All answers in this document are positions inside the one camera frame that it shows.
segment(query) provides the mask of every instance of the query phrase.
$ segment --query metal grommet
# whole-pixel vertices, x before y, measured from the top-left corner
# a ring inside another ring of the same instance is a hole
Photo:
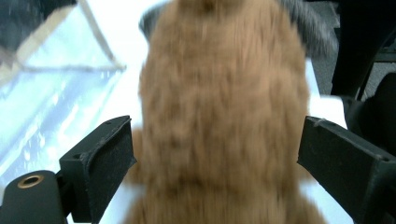
[[[44,179],[43,175],[29,175],[18,183],[18,188],[29,189],[39,184],[41,181],[43,181],[43,179]]]

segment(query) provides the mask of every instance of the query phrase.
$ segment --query black plastic bracket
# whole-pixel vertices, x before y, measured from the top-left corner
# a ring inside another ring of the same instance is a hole
[[[298,163],[355,223],[396,217],[396,158],[387,151],[330,121],[307,117]]]
[[[37,171],[7,185],[0,223],[98,223],[136,163],[129,116],[102,123],[60,159],[61,171]]]

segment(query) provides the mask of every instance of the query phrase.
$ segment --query brown plush toy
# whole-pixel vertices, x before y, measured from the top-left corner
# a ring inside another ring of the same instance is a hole
[[[175,0],[150,39],[126,223],[324,223],[299,191],[304,50],[276,0]]]

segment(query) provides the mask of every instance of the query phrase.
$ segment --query gray fabric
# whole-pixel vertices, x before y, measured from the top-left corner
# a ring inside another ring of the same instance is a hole
[[[278,0],[289,12],[292,23],[298,28],[298,33],[310,58],[326,57],[337,50],[337,40],[329,27],[319,14],[303,0]],[[139,22],[139,28],[144,33],[147,41],[155,27],[163,7],[166,3],[159,4],[149,9]]]
[[[323,57],[337,50],[337,40],[319,14],[302,0],[279,0],[289,12],[291,22],[298,27],[298,33],[310,58]]]

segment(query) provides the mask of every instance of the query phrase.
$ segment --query fuzzy fur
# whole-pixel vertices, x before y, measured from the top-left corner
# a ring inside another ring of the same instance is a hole
[[[127,223],[324,223],[298,189],[304,50],[275,0],[176,0],[140,78]]]

